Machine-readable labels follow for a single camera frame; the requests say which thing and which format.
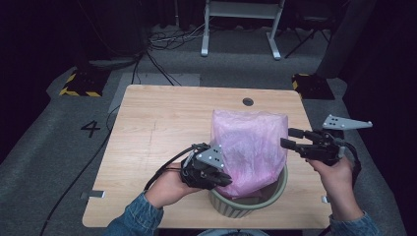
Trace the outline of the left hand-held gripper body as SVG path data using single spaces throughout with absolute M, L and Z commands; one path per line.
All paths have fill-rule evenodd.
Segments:
M 202 143 L 192 145 L 188 157 L 181 161 L 180 176 L 191 188 L 208 189 L 209 182 L 214 182 L 214 173 L 223 172 L 223 168 L 222 146 Z

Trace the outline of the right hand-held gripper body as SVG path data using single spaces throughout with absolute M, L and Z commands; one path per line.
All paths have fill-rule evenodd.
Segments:
M 339 162 L 349 150 L 353 155 L 354 162 L 359 163 L 356 148 L 344 139 L 344 132 L 347 130 L 357 130 L 372 128 L 371 121 L 359 121 L 349 118 L 342 118 L 329 115 L 322 126 L 321 130 L 315 130 L 319 135 L 317 141 L 313 141 L 314 145 L 318 145 L 319 149 L 324 153 L 320 153 L 318 160 L 328 166 L 333 166 Z

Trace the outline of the green plastic bin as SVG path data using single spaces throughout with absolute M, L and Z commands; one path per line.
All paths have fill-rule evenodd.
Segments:
M 208 192 L 208 199 L 212 207 L 221 215 L 230 218 L 241 218 L 254 210 L 274 204 L 283 194 L 287 179 L 288 170 L 287 166 L 284 166 L 275 182 L 261 188 L 249 197 L 227 199 L 216 190 L 211 190 Z

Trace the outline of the pink plastic bag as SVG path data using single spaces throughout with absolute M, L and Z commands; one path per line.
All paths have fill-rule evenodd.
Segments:
M 286 164 L 280 139 L 288 137 L 288 117 L 264 111 L 214 110 L 211 143 L 222 147 L 223 171 L 232 183 L 216 189 L 226 198 L 256 196 L 275 182 Z

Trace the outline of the person's left hand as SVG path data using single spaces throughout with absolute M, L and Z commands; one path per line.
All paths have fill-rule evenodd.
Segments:
M 145 197 L 152 206 L 156 208 L 170 206 L 185 196 L 199 191 L 198 188 L 191 188 L 182 182 L 178 171 L 180 166 L 179 162 L 170 164 L 169 170 L 164 171 L 146 191 Z

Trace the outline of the person's right hand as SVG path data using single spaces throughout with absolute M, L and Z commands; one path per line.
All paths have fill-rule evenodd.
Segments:
M 352 221 L 364 215 L 358 206 L 353 191 L 351 162 L 343 157 L 333 166 L 308 159 L 307 162 L 321 177 L 323 186 L 330 201 L 332 217 L 338 221 Z

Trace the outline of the black yellow striped base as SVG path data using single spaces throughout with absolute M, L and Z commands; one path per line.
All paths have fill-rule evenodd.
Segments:
M 316 74 L 295 74 L 291 78 L 293 89 L 302 99 L 334 100 L 334 95 L 326 79 Z
M 101 97 L 110 74 L 110 71 L 93 70 L 85 72 L 74 70 L 59 94 Z

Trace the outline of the person's lap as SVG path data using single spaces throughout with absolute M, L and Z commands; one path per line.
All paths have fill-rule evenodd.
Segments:
M 208 229 L 197 236 L 269 236 L 258 229 Z

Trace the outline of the black tripod stand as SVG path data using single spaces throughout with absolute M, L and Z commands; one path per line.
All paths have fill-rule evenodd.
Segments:
M 331 35 L 327 35 L 327 31 L 331 31 L 334 26 L 334 19 L 331 10 L 327 9 L 307 9 L 298 7 L 295 10 L 296 26 L 293 28 L 299 42 L 284 56 L 288 58 L 297 49 L 299 49 L 308 39 L 313 39 L 319 32 L 326 43 L 331 40 Z M 306 31 L 308 34 L 301 38 L 298 29 Z

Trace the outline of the grey curtain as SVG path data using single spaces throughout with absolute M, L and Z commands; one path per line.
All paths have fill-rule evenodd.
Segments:
M 334 33 L 328 49 L 316 70 L 323 79 L 338 77 L 368 22 L 378 0 L 350 0 L 346 13 Z

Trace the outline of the dark stand with grey base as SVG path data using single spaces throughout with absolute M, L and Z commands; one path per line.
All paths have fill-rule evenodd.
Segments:
M 148 28 L 141 0 L 77 0 L 107 58 L 93 66 L 118 70 L 137 64 L 148 50 Z

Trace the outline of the white metal stand frame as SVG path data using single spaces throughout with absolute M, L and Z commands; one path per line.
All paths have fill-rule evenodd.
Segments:
M 285 0 L 278 0 L 277 3 L 272 4 L 206 0 L 201 55 L 203 57 L 209 55 L 209 21 L 211 17 L 261 19 L 273 20 L 271 31 L 268 31 L 266 36 L 272 57 L 275 60 L 280 60 L 281 55 L 275 42 L 275 34 L 277 32 L 284 4 Z

